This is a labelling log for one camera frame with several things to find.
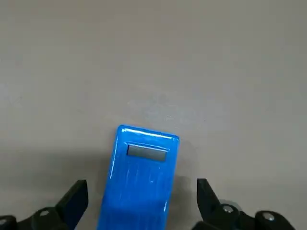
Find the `blue calculator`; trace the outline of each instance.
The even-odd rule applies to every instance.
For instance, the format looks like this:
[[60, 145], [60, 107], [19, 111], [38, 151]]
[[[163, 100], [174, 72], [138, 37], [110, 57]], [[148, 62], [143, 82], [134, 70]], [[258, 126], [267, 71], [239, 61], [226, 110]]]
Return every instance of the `blue calculator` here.
[[97, 230], [164, 230], [179, 137], [120, 125]]

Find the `gray table surface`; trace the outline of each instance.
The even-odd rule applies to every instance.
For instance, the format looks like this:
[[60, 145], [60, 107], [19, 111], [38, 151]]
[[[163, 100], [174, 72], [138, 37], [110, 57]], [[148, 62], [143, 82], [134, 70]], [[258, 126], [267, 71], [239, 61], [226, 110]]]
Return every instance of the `gray table surface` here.
[[307, 1], [1, 0], [0, 213], [85, 178], [95, 229], [121, 123], [175, 133], [168, 230], [200, 219], [196, 178], [306, 226]]

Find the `metal screw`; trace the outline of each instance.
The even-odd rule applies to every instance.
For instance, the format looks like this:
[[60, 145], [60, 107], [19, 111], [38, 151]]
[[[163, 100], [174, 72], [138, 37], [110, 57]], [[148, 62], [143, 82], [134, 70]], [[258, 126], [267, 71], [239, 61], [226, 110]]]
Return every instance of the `metal screw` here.
[[269, 221], [273, 221], [275, 219], [275, 217], [269, 212], [264, 212], [263, 217], [266, 218]]
[[223, 207], [223, 210], [224, 210], [225, 212], [228, 212], [228, 213], [231, 213], [231, 212], [234, 211], [234, 210], [232, 209], [232, 207], [230, 207], [230, 206], [224, 206], [224, 207]]
[[45, 216], [45, 215], [48, 215], [49, 211], [48, 210], [44, 210], [40, 213], [40, 216]]
[[0, 225], [3, 225], [6, 223], [6, 219], [0, 219]]

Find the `blue plastic case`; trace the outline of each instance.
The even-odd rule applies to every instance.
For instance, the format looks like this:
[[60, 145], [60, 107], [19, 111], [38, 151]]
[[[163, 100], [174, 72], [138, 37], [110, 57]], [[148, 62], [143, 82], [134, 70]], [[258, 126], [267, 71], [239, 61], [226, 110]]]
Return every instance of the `blue plastic case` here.
[[[128, 155], [129, 146], [165, 152], [164, 161]], [[179, 137], [120, 125], [97, 230], [164, 230]]]

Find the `gray background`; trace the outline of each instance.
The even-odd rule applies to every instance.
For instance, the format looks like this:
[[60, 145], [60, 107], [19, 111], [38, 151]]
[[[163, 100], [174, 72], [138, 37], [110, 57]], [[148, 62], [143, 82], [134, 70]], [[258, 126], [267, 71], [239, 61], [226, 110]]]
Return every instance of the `gray background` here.
[[306, 224], [307, 1], [1, 0], [0, 213], [79, 178], [95, 229], [117, 126], [181, 137], [168, 229], [196, 178], [248, 214]]

